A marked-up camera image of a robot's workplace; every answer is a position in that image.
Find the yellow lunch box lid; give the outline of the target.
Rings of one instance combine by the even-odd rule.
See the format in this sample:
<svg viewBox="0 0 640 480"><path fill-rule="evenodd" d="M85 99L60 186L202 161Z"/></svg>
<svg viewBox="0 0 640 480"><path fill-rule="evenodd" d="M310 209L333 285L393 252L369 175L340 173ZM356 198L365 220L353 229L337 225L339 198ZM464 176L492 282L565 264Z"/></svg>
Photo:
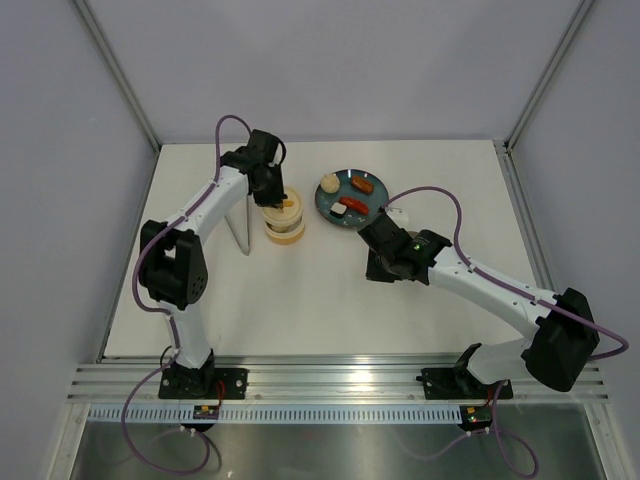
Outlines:
<svg viewBox="0 0 640 480"><path fill-rule="evenodd" d="M279 206L262 207L266 231L277 235L292 235L303 226L303 201L292 186L285 187L286 198Z"/></svg>

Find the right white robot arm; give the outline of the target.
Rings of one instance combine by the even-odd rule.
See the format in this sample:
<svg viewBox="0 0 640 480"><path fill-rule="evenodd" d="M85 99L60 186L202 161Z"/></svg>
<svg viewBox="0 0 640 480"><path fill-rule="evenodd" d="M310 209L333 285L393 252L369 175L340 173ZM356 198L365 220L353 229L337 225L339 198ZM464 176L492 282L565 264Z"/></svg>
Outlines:
<svg viewBox="0 0 640 480"><path fill-rule="evenodd" d="M473 263L449 239L430 230L410 233L385 213L358 234L369 249L367 279L446 290L520 333L516 340L476 343L463 352L452 368L463 395L521 377L568 392L599 344L586 297L574 289L557 294L517 282Z"/></svg>

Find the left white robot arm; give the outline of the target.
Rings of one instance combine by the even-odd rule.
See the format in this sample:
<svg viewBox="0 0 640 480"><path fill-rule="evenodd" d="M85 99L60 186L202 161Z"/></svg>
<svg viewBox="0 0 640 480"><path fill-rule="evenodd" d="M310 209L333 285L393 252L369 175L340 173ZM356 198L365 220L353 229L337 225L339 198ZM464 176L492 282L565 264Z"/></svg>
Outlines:
<svg viewBox="0 0 640 480"><path fill-rule="evenodd" d="M215 356L206 339L198 302L208 269L204 244L239 202L278 207L286 199L281 164L286 146L277 136L254 129L246 144L226 153L215 145L212 177L176 214L148 220L140 230L132 293L138 307L159 313L168 324L172 357L161 368L163 381L195 398L215 388Z"/></svg>

